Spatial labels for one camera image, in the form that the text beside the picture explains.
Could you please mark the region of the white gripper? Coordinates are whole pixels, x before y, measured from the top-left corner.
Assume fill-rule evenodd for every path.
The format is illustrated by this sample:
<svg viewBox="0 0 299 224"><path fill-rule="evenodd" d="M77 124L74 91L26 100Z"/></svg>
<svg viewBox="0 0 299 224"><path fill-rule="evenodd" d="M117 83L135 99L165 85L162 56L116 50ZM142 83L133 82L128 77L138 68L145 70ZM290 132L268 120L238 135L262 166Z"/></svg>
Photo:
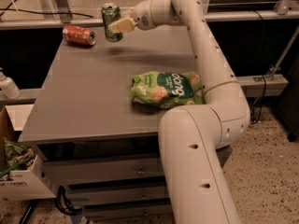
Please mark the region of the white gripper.
<svg viewBox="0 0 299 224"><path fill-rule="evenodd" d="M135 7L130 7L121 12L121 19L113 21L108 29L111 33L129 33L135 27L146 31L155 28L153 18L151 16L151 0L143 1Z"/></svg>

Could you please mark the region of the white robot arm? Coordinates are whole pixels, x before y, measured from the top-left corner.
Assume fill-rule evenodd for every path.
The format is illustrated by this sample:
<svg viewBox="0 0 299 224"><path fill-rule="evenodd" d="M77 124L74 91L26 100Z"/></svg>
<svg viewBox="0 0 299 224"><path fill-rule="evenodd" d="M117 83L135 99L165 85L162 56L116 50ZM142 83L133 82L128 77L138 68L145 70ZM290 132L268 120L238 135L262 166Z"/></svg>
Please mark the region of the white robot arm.
<svg viewBox="0 0 299 224"><path fill-rule="evenodd" d="M202 81L203 105L167 111L159 125L159 149L176 224L241 224L216 150L247 129L247 99L210 31L202 0L148 0L121 14L113 33L184 24L195 69Z"/></svg>

